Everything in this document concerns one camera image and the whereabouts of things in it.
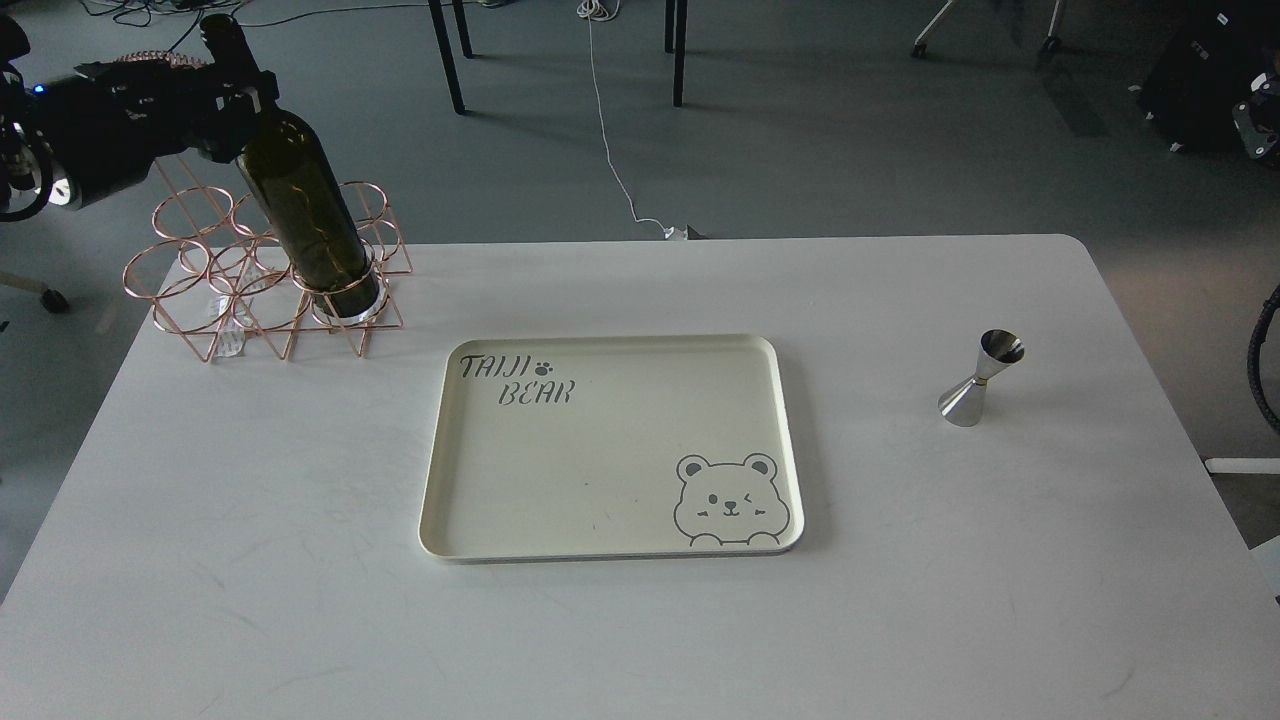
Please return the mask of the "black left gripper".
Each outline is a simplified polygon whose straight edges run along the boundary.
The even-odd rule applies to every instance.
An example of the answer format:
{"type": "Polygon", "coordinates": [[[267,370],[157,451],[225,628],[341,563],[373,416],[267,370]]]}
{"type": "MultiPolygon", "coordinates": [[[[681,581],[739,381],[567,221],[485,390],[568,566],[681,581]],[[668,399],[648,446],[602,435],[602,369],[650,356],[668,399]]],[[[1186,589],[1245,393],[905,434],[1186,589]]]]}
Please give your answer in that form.
{"type": "Polygon", "coordinates": [[[193,145],[211,161],[234,161],[257,133],[259,111],[278,108],[276,77],[229,67],[205,74],[168,61],[95,61],[26,91],[20,128],[50,158],[52,204],[95,204],[193,145]]]}

